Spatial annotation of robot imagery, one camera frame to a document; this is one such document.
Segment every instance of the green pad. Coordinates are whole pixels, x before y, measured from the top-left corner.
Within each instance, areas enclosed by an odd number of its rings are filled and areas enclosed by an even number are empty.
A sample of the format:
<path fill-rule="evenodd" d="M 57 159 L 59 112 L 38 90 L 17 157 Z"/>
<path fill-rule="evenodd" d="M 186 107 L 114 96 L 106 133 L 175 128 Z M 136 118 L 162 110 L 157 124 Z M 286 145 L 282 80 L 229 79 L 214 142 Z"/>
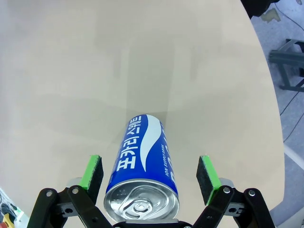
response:
<path fill-rule="evenodd" d="M 221 182 L 209 156 L 200 156 L 196 177 L 205 205 L 209 205 L 214 192 L 219 189 Z"/>
<path fill-rule="evenodd" d="M 101 157 L 99 155 L 92 155 L 79 185 L 87 191 L 87 194 L 94 203 L 96 203 L 103 177 L 104 171 Z"/>

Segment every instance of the floor stain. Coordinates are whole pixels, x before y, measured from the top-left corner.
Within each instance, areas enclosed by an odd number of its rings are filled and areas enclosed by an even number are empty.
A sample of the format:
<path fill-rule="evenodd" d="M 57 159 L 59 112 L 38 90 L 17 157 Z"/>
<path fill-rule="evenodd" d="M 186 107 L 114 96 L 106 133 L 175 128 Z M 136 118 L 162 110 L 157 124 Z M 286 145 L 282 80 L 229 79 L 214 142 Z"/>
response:
<path fill-rule="evenodd" d="M 260 16 L 260 18 L 263 21 L 266 21 L 267 23 L 271 22 L 273 19 L 275 19 L 278 22 L 281 21 L 281 18 L 275 8 L 268 10 L 266 13 L 262 14 Z"/>

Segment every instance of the floor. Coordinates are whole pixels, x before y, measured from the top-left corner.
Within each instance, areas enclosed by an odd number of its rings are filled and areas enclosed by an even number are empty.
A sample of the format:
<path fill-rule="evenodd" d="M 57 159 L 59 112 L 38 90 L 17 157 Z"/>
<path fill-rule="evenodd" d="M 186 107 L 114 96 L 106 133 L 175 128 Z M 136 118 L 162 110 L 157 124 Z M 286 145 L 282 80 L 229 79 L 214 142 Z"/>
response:
<path fill-rule="evenodd" d="M 266 59 L 272 49 L 281 47 L 286 38 L 304 40 L 304 29 L 284 16 L 292 18 L 304 27 L 304 0 L 281 0 L 271 4 L 268 11 L 261 17 L 253 17 L 251 22 L 256 30 Z M 279 88 L 282 84 L 277 66 L 269 63 L 271 77 L 275 86 L 275 94 L 281 113 L 283 139 L 285 143 L 285 194 L 284 200 L 271 210 L 277 226 L 286 222 L 295 213 L 302 213 L 304 218 L 304 93 L 285 91 Z M 290 81 L 296 84 L 299 70 L 287 68 Z"/>

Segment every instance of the round tabletop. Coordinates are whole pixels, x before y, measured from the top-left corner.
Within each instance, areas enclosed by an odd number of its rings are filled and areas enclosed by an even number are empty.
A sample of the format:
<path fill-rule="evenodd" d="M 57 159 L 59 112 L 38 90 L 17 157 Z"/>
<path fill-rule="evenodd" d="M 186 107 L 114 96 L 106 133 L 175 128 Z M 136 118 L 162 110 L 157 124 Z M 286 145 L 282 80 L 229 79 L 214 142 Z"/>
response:
<path fill-rule="evenodd" d="M 239 0 L 0 0 L 0 21 L 0 183 L 28 215 L 41 189 L 63 190 L 92 154 L 103 159 L 104 212 L 138 114 L 164 124 L 179 220 L 194 223 L 204 209 L 196 169 L 205 154 L 237 190 L 258 188 L 269 209 L 281 202 L 276 96 Z"/>

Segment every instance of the ion supply drink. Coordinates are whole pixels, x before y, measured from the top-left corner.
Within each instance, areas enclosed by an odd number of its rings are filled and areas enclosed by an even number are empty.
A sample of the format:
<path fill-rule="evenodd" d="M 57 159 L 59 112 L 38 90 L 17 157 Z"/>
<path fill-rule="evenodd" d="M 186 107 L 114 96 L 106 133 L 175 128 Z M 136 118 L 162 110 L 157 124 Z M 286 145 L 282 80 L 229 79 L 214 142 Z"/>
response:
<path fill-rule="evenodd" d="M 106 189 L 104 208 L 117 222 L 173 218 L 178 193 L 163 125 L 139 115 L 127 125 Z"/>

